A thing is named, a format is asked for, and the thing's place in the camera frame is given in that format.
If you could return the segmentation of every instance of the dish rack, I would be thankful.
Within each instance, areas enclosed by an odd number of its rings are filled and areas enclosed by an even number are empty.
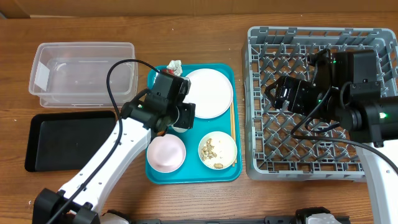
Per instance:
[[[397,40],[389,29],[252,27],[242,49],[246,103],[246,173],[256,180],[346,179],[365,181],[362,165],[351,145],[297,140],[290,130],[303,116],[276,110],[264,94],[266,86],[283,75],[312,80],[313,67],[307,55],[323,49],[331,52],[373,49],[377,52],[377,79],[381,95],[396,96]],[[329,124],[312,121],[311,128]],[[303,135],[317,135],[304,127]],[[325,133],[348,138],[336,128]]]

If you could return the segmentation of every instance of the wooden table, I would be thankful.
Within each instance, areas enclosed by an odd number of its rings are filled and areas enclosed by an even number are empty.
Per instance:
[[[252,26],[385,27],[397,33],[398,13],[266,14],[207,17],[101,17],[0,21],[0,223],[30,223],[44,188],[56,191],[76,171],[28,173],[24,169],[31,118],[45,109],[28,92],[32,61],[43,42],[131,42],[136,57],[153,65],[226,63],[235,73],[240,135],[244,137],[241,49]],[[139,67],[139,90],[149,69]],[[324,206],[353,223],[372,223],[366,184],[349,181],[254,181],[245,171],[229,183],[155,185],[145,175],[144,154],[116,184],[105,209],[133,218],[261,218]]]

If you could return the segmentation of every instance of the teal tray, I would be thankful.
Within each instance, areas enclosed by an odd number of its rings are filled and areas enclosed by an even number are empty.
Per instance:
[[[156,67],[161,70],[166,68],[165,65]],[[205,183],[205,182],[225,182],[232,181],[239,177],[242,172],[242,152],[241,138],[239,135],[239,119],[238,108],[236,103],[235,79],[234,73],[228,65],[222,63],[214,64],[198,64],[198,65],[182,65],[182,76],[187,76],[190,72],[201,68],[211,68],[224,74],[231,82],[234,89],[234,113],[235,113],[235,133],[236,145],[238,147],[238,163],[234,167],[230,166],[223,170],[213,170],[205,166],[198,155],[198,145],[203,136],[212,131],[222,131],[231,135],[231,109],[224,114],[213,119],[195,118],[193,128],[178,133],[169,128],[168,134],[178,136],[185,144],[187,156],[182,166],[169,174],[164,174],[154,170],[146,160],[146,174],[150,181],[155,184],[187,184],[187,183]],[[152,70],[148,74],[147,86],[152,88],[155,78],[155,72]]]

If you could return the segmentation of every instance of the white label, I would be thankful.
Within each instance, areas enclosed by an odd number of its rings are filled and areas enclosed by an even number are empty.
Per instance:
[[[35,84],[43,89],[47,90],[47,82],[49,81],[50,70],[42,62],[39,62],[36,70]]]

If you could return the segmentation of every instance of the clear plastic bin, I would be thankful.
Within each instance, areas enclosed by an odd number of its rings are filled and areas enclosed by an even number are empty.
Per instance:
[[[131,43],[41,44],[33,61],[29,92],[40,97],[43,107],[111,107],[106,75],[112,65],[127,58],[135,58]],[[110,85],[118,106],[136,95],[137,76],[136,63],[124,63],[113,70]]]

